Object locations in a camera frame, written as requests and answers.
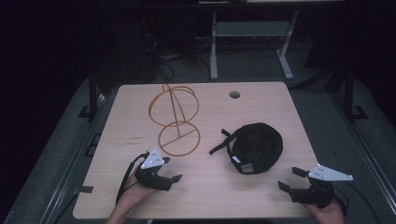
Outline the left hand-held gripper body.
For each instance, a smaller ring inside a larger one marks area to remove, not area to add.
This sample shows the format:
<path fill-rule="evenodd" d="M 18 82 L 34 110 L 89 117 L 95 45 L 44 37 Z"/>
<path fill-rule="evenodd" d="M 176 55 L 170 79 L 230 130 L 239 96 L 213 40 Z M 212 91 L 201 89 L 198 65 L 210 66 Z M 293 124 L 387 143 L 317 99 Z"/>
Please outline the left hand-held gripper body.
<path fill-rule="evenodd" d="M 173 181 L 171 178 L 158 175 L 163 166 L 163 156 L 158 148 L 154 148 L 146 154 L 134 175 L 138 183 L 146 188 L 168 191 L 172 187 Z"/>

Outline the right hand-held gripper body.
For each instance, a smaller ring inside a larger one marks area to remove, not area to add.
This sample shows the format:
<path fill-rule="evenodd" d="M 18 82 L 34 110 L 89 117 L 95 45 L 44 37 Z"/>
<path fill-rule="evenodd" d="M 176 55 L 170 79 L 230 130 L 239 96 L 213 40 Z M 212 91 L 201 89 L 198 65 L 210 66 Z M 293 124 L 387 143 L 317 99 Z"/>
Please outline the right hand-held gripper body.
<path fill-rule="evenodd" d="M 332 200 L 336 200 L 342 208 L 347 208 L 347 204 L 336 195 L 332 182 L 352 181 L 353 175 L 341 173 L 321 164 L 308 172 L 308 176 L 305 177 L 309 181 L 307 189 L 290 188 L 288 194 L 294 203 L 313 204 L 318 208 L 324 208 Z"/>

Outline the golden wire hat stand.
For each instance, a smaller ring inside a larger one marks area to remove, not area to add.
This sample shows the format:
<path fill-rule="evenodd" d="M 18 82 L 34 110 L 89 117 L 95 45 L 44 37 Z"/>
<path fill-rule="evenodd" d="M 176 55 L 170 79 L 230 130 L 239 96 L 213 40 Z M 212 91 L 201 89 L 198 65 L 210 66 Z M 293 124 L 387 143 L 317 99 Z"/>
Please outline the golden wire hat stand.
<path fill-rule="evenodd" d="M 164 153 L 183 157 L 198 148 L 201 134 L 192 121 L 199 110 L 200 102 L 192 88 L 162 84 L 162 90 L 148 105 L 148 116 L 162 127 L 158 145 Z"/>

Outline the black cap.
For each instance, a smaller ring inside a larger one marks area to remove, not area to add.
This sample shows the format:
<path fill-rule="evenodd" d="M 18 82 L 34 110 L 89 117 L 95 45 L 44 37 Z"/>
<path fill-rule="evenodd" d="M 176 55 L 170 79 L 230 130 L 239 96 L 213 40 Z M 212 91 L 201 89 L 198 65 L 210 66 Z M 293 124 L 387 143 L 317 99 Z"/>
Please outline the black cap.
<path fill-rule="evenodd" d="M 269 171 L 283 152 L 280 133 L 265 123 L 251 123 L 234 133 L 222 129 L 224 141 L 209 151 L 210 155 L 226 148 L 231 163 L 242 175 L 257 175 Z"/>

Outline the person's right hand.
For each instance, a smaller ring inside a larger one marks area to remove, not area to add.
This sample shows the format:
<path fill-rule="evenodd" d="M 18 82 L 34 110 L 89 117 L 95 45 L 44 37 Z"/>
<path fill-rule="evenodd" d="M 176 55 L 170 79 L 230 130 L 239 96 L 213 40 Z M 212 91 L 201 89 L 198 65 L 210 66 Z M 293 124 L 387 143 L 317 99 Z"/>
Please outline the person's right hand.
<path fill-rule="evenodd" d="M 319 224 L 345 224 L 341 205 L 332 200 L 326 207 L 318 208 L 313 204 L 304 203 L 304 207 L 314 216 Z"/>

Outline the person's left hand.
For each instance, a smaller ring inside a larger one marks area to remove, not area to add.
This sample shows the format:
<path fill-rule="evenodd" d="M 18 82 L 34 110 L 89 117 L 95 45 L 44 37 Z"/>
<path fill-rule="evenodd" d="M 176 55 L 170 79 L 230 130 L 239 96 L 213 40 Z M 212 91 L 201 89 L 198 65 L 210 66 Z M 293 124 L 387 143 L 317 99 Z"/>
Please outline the person's left hand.
<path fill-rule="evenodd" d="M 126 188 L 122 192 L 114 211 L 125 217 L 136 205 L 155 192 L 157 192 L 156 189 L 149 189 L 139 184 L 133 172 L 127 180 Z"/>

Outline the grey tape strip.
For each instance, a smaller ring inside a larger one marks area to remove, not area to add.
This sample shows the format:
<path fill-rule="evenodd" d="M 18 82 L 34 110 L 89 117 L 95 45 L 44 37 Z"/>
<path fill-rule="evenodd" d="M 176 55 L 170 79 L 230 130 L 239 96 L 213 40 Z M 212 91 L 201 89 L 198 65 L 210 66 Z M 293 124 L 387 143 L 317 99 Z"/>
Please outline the grey tape strip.
<path fill-rule="evenodd" d="M 79 188 L 74 188 L 72 193 L 75 195 L 79 195 L 81 192 L 82 193 L 92 193 L 93 187 L 89 186 L 81 186 Z"/>

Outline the metal floor rail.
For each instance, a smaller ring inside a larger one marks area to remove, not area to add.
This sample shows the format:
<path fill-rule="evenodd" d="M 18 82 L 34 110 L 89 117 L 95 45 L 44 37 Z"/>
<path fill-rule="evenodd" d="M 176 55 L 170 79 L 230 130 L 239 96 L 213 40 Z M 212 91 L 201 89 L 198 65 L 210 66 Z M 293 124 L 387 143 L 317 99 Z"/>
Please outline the metal floor rail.
<path fill-rule="evenodd" d="M 98 145 L 108 116 L 106 97 L 103 95 L 98 114 L 92 122 L 72 116 L 75 121 L 67 121 L 61 129 L 56 129 L 63 142 L 57 141 L 55 146 L 60 152 L 53 153 L 53 165 L 60 167 L 61 173 L 51 192 L 45 211 L 39 224 L 57 224 L 73 219 L 73 207 L 78 195 L 72 193 L 74 188 L 83 185 L 88 173 L 92 157 Z"/>
<path fill-rule="evenodd" d="M 382 167 L 380 166 L 378 160 L 376 159 L 375 155 L 372 152 L 369 144 L 363 137 L 360 129 L 357 126 L 357 119 L 351 119 L 345 109 L 343 107 L 343 102 L 339 96 L 331 94 L 330 98 L 332 103 L 334 104 L 337 112 L 340 114 L 340 117 L 343 119 L 344 123 L 346 124 L 347 128 L 353 135 L 361 154 L 363 156 L 363 160 L 367 164 L 370 172 L 372 173 L 372 177 L 374 178 L 376 184 L 378 185 L 379 189 L 381 190 L 386 202 L 389 205 L 390 210 L 396 216 L 396 188 L 394 188 L 386 174 L 384 173 Z"/>

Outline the black metal frame post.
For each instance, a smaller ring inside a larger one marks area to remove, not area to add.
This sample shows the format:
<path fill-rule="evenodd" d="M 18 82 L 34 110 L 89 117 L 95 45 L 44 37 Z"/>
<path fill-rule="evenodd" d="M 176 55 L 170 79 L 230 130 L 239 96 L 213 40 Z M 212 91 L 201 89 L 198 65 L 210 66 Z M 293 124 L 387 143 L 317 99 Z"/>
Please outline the black metal frame post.
<path fill-rule="evenodd" d="M 353 103 L 354 96 L 354 76 L 351 68 L 348 67 L 345 75 L 345 89 L 344 89 L 344 113 L 350 122 L 355 122 L 358 119 L 368 119 L 364 109 L 360 105 Z"/>
<path fill-rule="evenodd" d="M 94 71 L 90 72 L 88 78 L 88 94 L 89 94 L 89 104 L 84 105 L 79 113 L 79 118 L 87 119 L 88 122 L 92 122 L 99 111 L 99 106 L 102 103 L 103 94 L 99 91 L 97 83 L 97 75 Z"/>

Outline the white metal desk frame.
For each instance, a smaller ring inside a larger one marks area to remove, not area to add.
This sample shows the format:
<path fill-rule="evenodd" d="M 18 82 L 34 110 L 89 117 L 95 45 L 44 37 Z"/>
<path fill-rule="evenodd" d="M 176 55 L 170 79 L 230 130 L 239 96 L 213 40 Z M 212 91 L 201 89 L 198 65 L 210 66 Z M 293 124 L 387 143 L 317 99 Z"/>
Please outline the white metal desk frame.
<path fill-rule="evenodd" d="M 218 37 L 283 37 L 284 43 L 276 50 L 286 80 L 293 79 L 293 73 L 286 58 L 287 49 L 299 15 L 298 10 L 291 13 L 288 21 L 219 21 L 216 11 L 212 13 L 211 49 L 209 54 L 210 79 L 217 80 L 217 38 Z"/>

